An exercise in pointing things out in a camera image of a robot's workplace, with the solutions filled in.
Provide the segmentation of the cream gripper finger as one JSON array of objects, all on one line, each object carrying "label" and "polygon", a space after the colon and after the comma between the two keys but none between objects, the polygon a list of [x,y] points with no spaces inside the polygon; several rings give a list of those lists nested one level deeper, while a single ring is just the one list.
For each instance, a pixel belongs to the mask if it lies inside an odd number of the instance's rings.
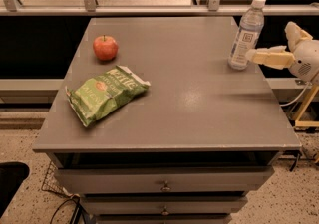
[{"label": "cream gripper finger", "polygon": [[249,62],[278,70],[290,68],[295,62],[294,55],[287,52],[285,46],[250,49],[245,58]]},{"label": "cream gripper finger", "polygon": [[293,52],[297,45],[304,40],[312,40],[313,36],[300,28],[295,22],[288,22],[285,29],[286,38],[288,41],[288,48]]}]

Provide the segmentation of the white rounded gripper body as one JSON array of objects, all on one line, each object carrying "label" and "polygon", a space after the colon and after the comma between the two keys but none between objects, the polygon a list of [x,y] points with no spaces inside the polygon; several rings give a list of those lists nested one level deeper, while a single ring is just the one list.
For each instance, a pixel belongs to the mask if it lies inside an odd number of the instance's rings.
[{"label": "white rounded gripper body", "polygon": [[293,54],[295,62],[289,72],[304,82],[319,85],[319,41],[301,41]]}]

